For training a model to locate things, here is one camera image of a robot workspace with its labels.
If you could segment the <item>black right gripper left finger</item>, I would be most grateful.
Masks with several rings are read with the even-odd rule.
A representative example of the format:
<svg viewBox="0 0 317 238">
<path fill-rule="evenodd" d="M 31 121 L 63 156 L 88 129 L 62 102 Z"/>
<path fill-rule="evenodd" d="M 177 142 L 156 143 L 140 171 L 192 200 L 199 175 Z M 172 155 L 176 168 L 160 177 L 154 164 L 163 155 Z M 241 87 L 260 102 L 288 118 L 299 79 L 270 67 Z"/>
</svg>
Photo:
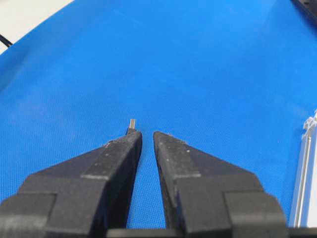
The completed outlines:
<svg viewBox="0 0 317 238">
<path fill-rule="evenodd" d="M 124 228 L 142 151 L 138 131 L 29 175 L 0 205 L 3 238 L 101 238 Z"/>
</svg>

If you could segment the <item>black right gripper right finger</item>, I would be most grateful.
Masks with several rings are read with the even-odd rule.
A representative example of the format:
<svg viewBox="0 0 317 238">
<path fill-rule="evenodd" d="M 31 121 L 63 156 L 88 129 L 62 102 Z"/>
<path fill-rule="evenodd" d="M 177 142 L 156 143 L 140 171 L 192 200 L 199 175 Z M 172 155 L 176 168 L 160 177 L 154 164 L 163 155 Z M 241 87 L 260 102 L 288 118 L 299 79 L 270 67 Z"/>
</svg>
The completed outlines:
<svg viewBox="0 0 317 238">
<path fill-rule="evenodd" d="M 154 133 L 169 228 L 187 238 L 286 238 L 284 213 L 258 177 L 162 132 Z"/>
</svg>

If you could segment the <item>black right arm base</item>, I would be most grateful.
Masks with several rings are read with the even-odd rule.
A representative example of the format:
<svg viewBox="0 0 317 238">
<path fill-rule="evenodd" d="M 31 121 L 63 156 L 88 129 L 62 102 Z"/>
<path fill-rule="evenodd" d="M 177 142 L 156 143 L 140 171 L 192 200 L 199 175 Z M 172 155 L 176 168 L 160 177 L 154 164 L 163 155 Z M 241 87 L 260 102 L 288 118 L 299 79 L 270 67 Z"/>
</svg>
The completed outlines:
<svg viewBox="0 0 317 238">
<path fill-rule="evenodd" d="M 313 23 L 317 23 L 317 0 L 293 0 L 293 3 L 296 4 Z"/>
</svg>

